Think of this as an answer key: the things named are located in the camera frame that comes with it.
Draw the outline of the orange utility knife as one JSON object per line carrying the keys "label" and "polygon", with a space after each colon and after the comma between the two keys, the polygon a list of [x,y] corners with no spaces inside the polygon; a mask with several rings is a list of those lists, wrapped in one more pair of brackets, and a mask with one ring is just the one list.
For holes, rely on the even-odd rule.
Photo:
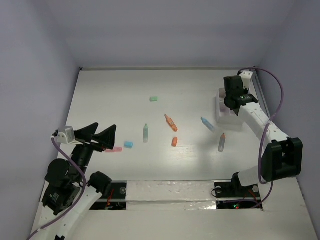
{"label": "orange utility knife", "polygon": [[165,120],[167,122],[167,124],[170,126],[170,128],[174,131],[177,132],[178,131],[178,127],[176,126],[176,124],[174,123],[174,121],[168,116],[168,115],[164,115]]}

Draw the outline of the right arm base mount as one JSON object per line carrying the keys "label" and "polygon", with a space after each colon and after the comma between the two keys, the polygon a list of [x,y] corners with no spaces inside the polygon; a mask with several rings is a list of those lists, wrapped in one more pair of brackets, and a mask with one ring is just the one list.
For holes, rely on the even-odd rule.
{"label": "right arm base mount", "polygon": [[218,210],[263,209],[258,184],[242,186],[238,173],[234,173],[231,180],[215,181],[210,194]]}

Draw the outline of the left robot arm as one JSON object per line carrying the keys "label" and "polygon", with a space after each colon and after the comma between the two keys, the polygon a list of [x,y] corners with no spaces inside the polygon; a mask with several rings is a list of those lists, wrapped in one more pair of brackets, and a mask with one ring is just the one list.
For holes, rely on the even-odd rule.
{"label": "left robot arm", "polygon": [[71,239],[93,204],[110,194],[110,177],[100,171],[85,176],[93,153],[115,146],[117,126],[97,133],[98,126],[97,122],[78,130],[63,126],[52,134],[51,142],[63,158],[54,159],[47,168],[38,228],[28,239]]}

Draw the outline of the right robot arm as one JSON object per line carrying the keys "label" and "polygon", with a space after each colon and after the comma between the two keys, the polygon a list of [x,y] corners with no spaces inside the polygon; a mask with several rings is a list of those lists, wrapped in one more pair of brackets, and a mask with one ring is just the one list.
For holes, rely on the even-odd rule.
{"label": "right robot arm", "polygon": [[255,184],[296,177],[302,170],[303,143],[281,131],[249,92],[252,72],[224,77],[224,104],[245,122],[260,141],[258,165],[235,173],[230,190],[242,196]]}

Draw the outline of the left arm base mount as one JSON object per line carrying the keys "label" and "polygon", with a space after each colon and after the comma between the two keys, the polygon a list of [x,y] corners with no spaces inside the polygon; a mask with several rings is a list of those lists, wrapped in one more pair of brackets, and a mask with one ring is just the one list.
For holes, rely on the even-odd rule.
{"label": "left arm base mount", "polygon": [[102,172],[93,173],[87,186],[97,187],[102,197],[98,199],[90,210],[122,211],[127,209],[127,182],[113,181]]}

